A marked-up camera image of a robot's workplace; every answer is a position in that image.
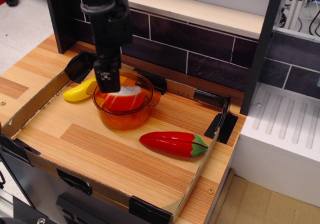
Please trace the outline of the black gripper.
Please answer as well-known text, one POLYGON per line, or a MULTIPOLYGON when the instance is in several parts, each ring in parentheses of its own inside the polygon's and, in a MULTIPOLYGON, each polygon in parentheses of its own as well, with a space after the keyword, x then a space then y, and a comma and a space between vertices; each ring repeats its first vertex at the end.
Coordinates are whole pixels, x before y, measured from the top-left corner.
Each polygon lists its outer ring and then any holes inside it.
POLYGON ((89 16, 97 60, 93 63, 95 78, 101 93, 116 93, 121 89, 119 68, 121 46, 132 42, 131 16, 127 0, 112 0, 110 4, 84 6, 89 16))

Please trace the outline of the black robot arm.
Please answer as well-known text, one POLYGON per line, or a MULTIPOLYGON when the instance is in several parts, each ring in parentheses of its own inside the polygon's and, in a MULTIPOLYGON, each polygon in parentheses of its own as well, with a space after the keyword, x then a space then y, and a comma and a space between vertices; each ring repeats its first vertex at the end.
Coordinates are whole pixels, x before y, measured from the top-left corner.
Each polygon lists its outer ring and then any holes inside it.
POLYGON ((119 92, 121 46, 133 39, 128 0, 81 0, 80 9, 91 24, 97 55, 93 68, 100 92, 119 92))

